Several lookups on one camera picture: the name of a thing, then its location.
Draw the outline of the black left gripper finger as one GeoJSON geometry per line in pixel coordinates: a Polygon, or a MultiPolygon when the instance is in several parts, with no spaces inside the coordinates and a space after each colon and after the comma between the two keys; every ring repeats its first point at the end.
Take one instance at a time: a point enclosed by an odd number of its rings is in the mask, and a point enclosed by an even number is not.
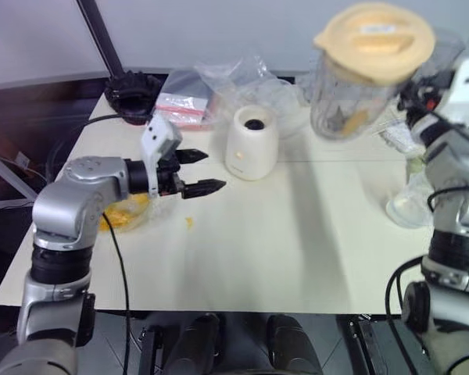
{"type": "Polygon", "coordinates": [[[175,156],[181,165],[196,163],[209,157],[205,152],[195,148],[178,149],[175,151],[175,156]]]}
{"type": "Polygon", "coordinates": [[[194,184],[185,184],[182,189],[182,198],[199,198],[219,191],[227,184],[226,181],[218,179],[199,180],[194,184]]]}

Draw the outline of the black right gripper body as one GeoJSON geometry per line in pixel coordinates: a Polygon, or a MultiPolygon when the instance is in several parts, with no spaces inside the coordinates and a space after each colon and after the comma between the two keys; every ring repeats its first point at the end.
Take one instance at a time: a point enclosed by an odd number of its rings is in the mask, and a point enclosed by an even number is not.
{"type": "Polygon", "coordinates": [[[435,74],[412,78],[408,83],[408,112],[433,113],[442,96],[450,89],[454,70],[441,70],[435,74]]]}

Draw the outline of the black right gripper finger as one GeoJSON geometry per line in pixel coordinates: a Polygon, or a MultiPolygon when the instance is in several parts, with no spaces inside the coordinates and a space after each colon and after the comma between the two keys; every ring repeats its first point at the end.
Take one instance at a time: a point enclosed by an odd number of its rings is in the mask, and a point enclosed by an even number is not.
{"type": "Polygon", "coordinates": [[[399,101],[397,104],[397,110],[400,112],[409,111],[413,108],[414,99],[414,86],[405,85],[399,92],[399,101]]]}

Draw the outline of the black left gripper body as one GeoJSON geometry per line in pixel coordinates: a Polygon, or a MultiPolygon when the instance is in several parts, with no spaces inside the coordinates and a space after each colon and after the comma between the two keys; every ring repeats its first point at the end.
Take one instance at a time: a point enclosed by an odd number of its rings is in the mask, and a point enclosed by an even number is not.
{"type": "Polygon", "coordinates": [[[174,153],[169,159],[161,159],[158,163],[159,196],[184,195],[184,181],[178,176],[183,157],[174,153]]]}

